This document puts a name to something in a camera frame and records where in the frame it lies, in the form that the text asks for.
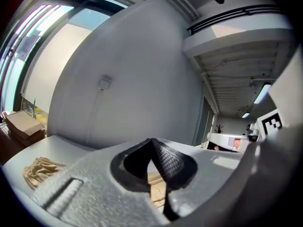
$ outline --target beige cloth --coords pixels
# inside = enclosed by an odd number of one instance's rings
[[[148,183],[151,186],[151,201],[159,208],[164,205],[166,182],[159,173],[148,173]]]
[[[23,168],[22,175],[28,186],[34,190],[40,183],[59,172],[64,166],[48,158],[39,157],[34,160],[32,165]]]

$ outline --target ceiling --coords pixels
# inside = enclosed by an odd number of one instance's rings
[[[241,118],[245,112],[250,112],[249,118],[257,119],[274,110],[275,105],[268,95],[258,105],[253,102],[265,82],[274,83],[270,79],[276,79],[281,74],[295,48],[296,44],[291,42],[263,41],[199,55],[220,115]]]

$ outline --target ceiling light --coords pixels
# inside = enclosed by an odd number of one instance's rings
[[[263,98],[267,94],[267,92],[270,89],[270,87],[271,87],[271,84],[269,84],[269,83],[264,84],[261,92],[259,93],[258,97],[254,101],[254,104],[259,104],[263,100]]]
[[[242,116],[242,118],[245,119],[245,118],[247,118],[249,115],[250,115],[250,113],[245,113],[245,114]]]

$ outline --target cardboard box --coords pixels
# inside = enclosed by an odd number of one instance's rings
[[[6,116],[9,130],[20,141],[29,140],[36,142],[43,139],[45,130],[43,125],[24,111],[16,112]]]

